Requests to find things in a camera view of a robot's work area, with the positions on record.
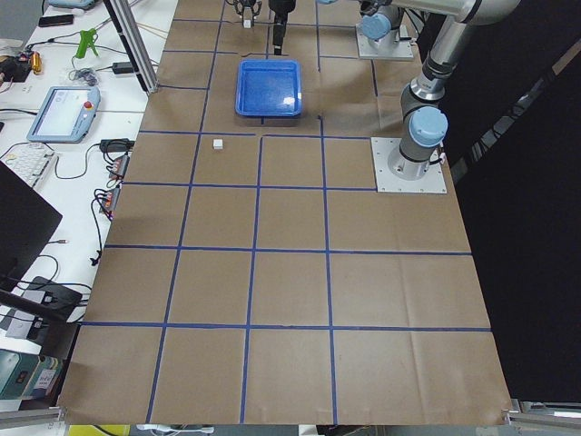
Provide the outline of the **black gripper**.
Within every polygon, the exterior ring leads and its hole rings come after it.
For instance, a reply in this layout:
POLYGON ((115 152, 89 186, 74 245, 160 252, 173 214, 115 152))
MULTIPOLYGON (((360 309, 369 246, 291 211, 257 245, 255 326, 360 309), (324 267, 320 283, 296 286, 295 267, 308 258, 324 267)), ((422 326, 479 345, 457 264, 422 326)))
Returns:
MULTIPOLYGON (((272 26, 273 54, 282 55, 282 47, 286 35, 286 16, 294 11, 296 0, 269 0, 268 5, 270 10, 276 15, 272 26)), ((237 16, 242 19, 246 8, 244 2, 242 0, 234 0, 233 7, 237 16)), ((253 18, 260 15, 261 8, 262 0, 254 0, 251 2, 253 18)))

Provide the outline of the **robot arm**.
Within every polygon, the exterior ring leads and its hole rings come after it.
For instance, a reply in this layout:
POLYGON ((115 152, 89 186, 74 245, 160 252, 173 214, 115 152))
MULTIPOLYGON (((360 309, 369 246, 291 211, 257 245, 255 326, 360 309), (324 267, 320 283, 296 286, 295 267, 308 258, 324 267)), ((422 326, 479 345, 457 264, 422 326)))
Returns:
MULTIPOLYGON (((282 55, 289 14, 294 11, 296 1, 269 0, 268 7, 274 13, 273 53, 282 55)), ((378 41, 400 27, 404 9, 394 6, 391 1, 359 1, 359 14, 362 33, 368 39, 378 41)))
POLYGON ((267 1, 243 34, 265 43, 259 58, 300 64, 302 94, 290 117, 236 118, 266 134, 319 137, 328 157, 339 144, 393 137, 382 172, 421 180, 441 165, 448 119, 439 106, 470 38, 516 8, 514 1, 267 1), (358 47, 394 43, 401 25, 426 16, 442 25, 431 33, 427 53, 413 48, 409 63, 369 57, 358 47))

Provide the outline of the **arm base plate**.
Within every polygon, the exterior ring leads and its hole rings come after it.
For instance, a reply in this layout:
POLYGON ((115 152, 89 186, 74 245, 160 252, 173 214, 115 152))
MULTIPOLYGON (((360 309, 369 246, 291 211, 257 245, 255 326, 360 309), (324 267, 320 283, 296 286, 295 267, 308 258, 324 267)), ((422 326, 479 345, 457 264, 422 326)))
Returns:
POLYGON ((401 139, 371 137, 373 166, 378 193, 446 194, 443 163, 435 150, 423 163, 406 159, 399 149, 401 139))
POLYGON ((356 26, 356 36, 360 59, 389 60, 407 62, 414 59, 411 36, 408 28, 401 24, 380 40, 372 40, 363 34, 361 25, 356 26))

